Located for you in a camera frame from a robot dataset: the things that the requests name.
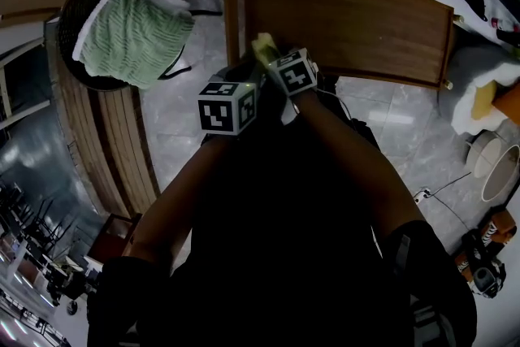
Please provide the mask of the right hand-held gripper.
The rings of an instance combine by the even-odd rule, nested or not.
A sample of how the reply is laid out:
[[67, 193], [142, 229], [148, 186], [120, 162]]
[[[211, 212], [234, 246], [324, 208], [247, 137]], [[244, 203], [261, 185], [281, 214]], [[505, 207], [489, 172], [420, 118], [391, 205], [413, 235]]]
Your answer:
[[317, 88], [318, 71], [306, 48], [294, 50], [267, 65], [267, 75], [274, 85], [276, 97], [284, 102], [280, 115], [282, 123], [291, 123], [297, 116], [293, 97]]

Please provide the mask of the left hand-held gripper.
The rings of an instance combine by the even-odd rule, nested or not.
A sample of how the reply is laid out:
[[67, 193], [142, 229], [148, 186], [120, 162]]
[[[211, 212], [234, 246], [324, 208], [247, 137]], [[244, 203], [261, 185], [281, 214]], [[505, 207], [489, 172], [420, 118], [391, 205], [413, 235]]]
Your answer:
[[239, 136], [267, 114], [266, 73], [256, 61], [227, 66], [211, 76], [198, 94], [201, 130], [207, 134]]

